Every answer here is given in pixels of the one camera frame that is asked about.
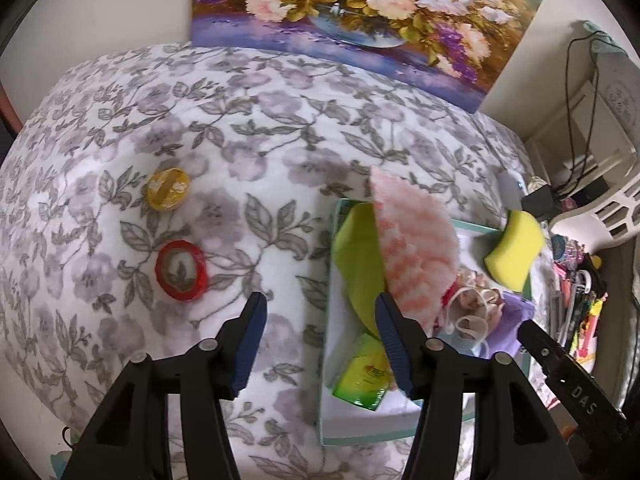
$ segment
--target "floral bedsheet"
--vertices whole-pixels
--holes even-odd
[[[330,212],[337,198],[369,195],[373,165],[437,195],[454,217],[491,226],[505,221],[494,174],[530,173],[520,140],[500,124],[339,63],[166,44],[71,69],[0,171],[7,360],[33,402],[79,432],[133,352],[182,353],[260,290],[269,316],[254,370],[224,404],[242,477],[398,478],[410,440],[322,448],[314,427]],[[173,166],[190,174],[191,193],[161,214],[143,187]],[[154,276],[158,249],[177,238],[207,256],[208,292],[193,303],[169,298]],[[539,304],[551,279],[545,253],[532,270]],[[539,322],[545,314],[538,309]],[[532,381],[540,389],[538,368]],[[459,478],[472,435],[466,423]]]

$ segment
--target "fuzzy pink cloth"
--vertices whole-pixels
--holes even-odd
[[[431,335],[460,266],[456,230],[442,202],[405,180],[371,168],[371,189],[389,292]]]

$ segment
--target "white wall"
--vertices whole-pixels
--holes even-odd
[[[25,120],[71,66],[101,54],[187,40],[191,0],[39,0],[0,57],[0,80]],[[600,0],[544,0],[481,110],[527,137],[564,95],[566,44],[592,20],[631,51]],[[636,62],[638,56],[633,54]],[[572,57],[572,87],[588,73],[586,46]]]

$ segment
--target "red tape roll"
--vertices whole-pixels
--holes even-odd
[[[166,277],[169,264],[172,258],[178,253],[189,253],[195,263],[196,279],[190,290],[180,290],[169,283]],[[160,249],[160,253],[158,254],[158,260],[156,261],[156,279],[162,287],[162,290],[174,298],[174,300],[197,300],[206,292],[207,282],[209,281],[207,278],[206,258],[202,249],[186,240],[176,240],[175,242],[168,243]]]

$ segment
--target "metal screw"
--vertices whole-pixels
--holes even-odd
[[[134,352],[134,354],[130,357],[129,361],[139,365],[142,361],[146,359],[148,354],[143,351]]]
[[[440,339],[433,337],[427,340],[426,347],[434,352],[439,352],[444,348],[444,343]]]
[[[512,361],[511,356],[506,352],[498,352],[496,355],[494,355],[494,358],[501,365],[509,365]]]
[[[203,339],[198,346],[204,352],[211,352],[218,348],[218,342],[213,338]]]

